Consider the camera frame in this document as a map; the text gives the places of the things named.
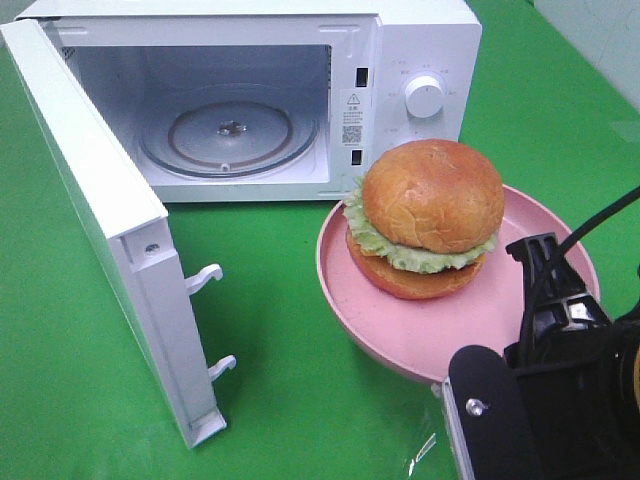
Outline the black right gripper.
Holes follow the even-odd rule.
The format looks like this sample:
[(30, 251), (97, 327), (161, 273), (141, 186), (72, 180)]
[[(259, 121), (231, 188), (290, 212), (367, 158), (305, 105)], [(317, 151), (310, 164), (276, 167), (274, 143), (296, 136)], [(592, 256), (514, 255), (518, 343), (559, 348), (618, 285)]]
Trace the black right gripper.
[(537, 344), (534, 361), (506, 348), (516, 383), (489, 348), (453, 355), (442, 395), (458, 476), (638, 478), (639, 310), (606, 320), (553, 233), (506, 252), (522, 267), (519, 343)]

